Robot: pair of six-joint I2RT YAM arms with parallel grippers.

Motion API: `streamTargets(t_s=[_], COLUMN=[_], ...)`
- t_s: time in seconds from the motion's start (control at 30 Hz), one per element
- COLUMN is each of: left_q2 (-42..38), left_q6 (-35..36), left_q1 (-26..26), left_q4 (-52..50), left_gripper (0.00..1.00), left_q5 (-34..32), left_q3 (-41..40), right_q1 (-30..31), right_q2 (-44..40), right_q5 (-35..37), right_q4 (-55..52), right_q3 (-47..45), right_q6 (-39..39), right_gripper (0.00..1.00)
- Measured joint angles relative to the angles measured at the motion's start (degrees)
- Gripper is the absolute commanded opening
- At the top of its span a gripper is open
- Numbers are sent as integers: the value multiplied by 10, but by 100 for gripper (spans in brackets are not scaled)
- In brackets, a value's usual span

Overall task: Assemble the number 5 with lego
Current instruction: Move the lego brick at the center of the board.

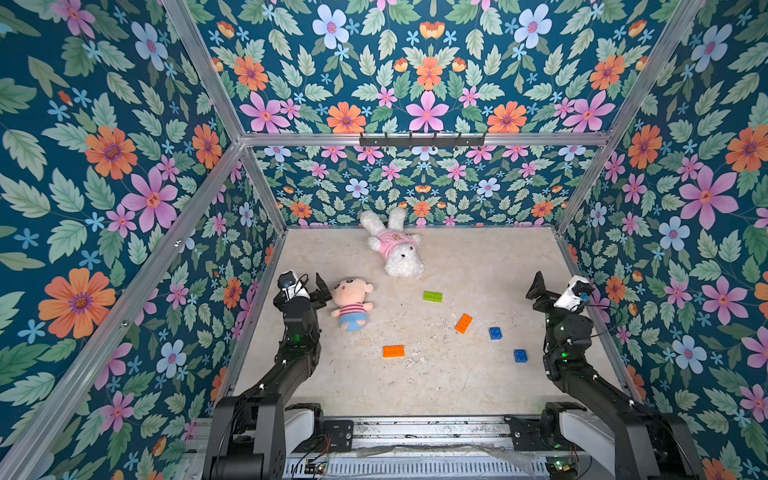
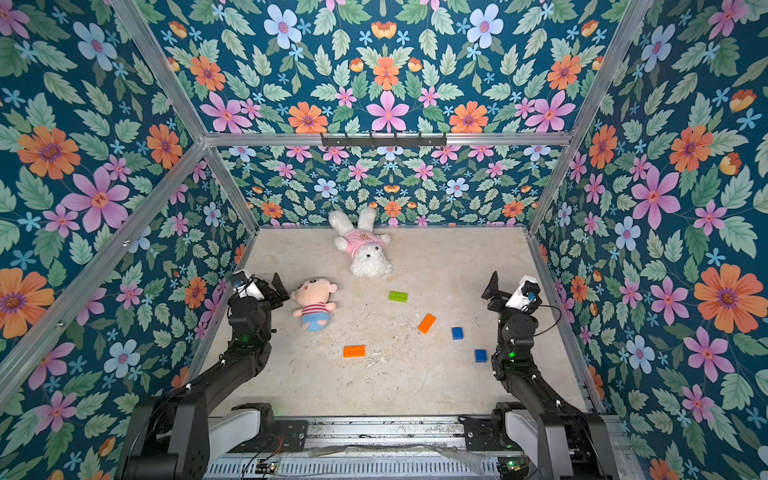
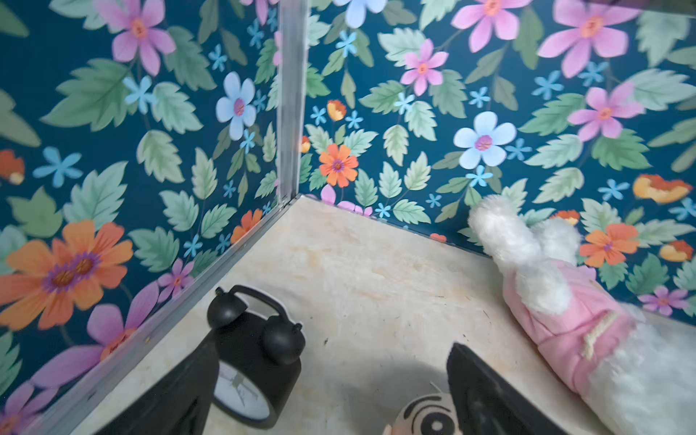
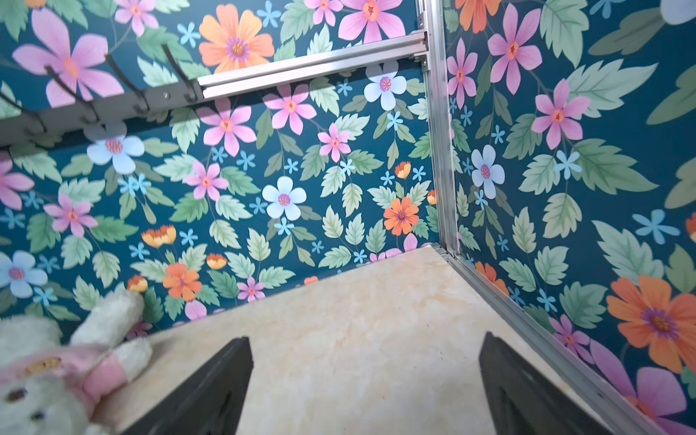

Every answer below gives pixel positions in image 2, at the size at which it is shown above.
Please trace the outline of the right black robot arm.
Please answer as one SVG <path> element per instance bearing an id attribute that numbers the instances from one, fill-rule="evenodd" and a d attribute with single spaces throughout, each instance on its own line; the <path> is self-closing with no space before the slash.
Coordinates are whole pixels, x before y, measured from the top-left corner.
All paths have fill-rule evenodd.
<path id="1" fill-rule="evenodd" d="M 528 275 L 510 293 L 491 274 L 481 298 L 497 314 L 494 378 L 518 401 L 494 410 L 494 435 L 520 447 L 531 479 L 618 479 L 620 472 L 603 418 L 568 403 L 544 379 L 533 357 L 543 305 L 538 281 Z"/>

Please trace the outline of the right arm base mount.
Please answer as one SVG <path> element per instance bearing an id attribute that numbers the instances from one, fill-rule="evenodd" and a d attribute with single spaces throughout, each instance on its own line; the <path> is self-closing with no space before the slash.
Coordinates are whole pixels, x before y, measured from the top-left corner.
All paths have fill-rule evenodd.
<path id="1" fill-rule="evenodd" d="M 471 452 L 506 451 L 512 443 L 506 434 L 505 414 L 509 402 L 499 402 L 489 416 L 458 417 L 464 431 L 465 448 Z"/>

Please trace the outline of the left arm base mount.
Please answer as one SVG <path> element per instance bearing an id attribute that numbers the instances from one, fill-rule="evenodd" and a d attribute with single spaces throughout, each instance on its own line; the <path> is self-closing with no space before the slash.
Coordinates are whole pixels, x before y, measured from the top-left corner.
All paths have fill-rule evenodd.
<path id="1" fill-rule="evenodd" d="M 279 446 L 282 452 L 289 453 L 304 449 L 309 426 L 307 420 L 275 416 L 270 403 L 246 403 L 231 410 L 232 413 L 245 411 L 257 411 L 260 414 L 258 433 L 236 446 L 234 453 L 256 453 L 259 450 L 270 453 Z"/>

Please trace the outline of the orange lego brick long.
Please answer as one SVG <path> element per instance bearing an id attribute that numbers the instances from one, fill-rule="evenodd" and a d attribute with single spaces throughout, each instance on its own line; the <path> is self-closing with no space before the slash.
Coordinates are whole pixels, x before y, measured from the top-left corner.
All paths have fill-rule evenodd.
<path id="1" fill-rule="evenodd" d="M 364 358 L 365 356 L 366 356 L 365 345 L 350 345 L 350 346 L 343 347 L 344 359 Z"/>

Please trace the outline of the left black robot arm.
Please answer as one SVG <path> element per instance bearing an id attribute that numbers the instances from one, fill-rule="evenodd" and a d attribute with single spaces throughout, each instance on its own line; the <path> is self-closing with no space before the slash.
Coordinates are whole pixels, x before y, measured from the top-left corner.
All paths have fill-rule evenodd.
<path id="1" fill-rule="evenodd" d="M 134 408 L 116 470 L 118 479 L 201 479 L 209 463 L 257 435 L 259 410 L 209 423 L 209 415 L 260 374 L 271 354 L 272 312 L 290 299 L 278 274 L 267 281 L 243 270 L 232 275 L 227 300 L 232 336 L 218 361 L 169 393 Z"/>

